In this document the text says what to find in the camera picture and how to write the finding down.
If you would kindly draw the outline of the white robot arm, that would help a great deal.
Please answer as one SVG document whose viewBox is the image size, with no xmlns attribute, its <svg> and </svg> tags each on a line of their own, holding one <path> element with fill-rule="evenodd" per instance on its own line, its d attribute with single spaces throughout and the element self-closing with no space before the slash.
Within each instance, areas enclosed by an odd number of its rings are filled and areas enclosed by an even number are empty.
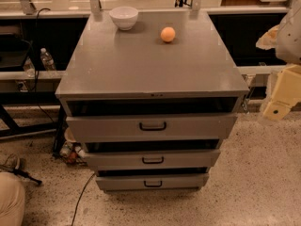
<svg viewBox="0 0 301 226">
<path fill-rule="evenodd" d="M 294 0 L 280 24 L 270 28 L 256 42 L 262 50 L 275 49 L 276 57 L 286 62 L 277 74 L 262 115 L 280 121 L 301 102 L 301 0 Z"/>
</svg>

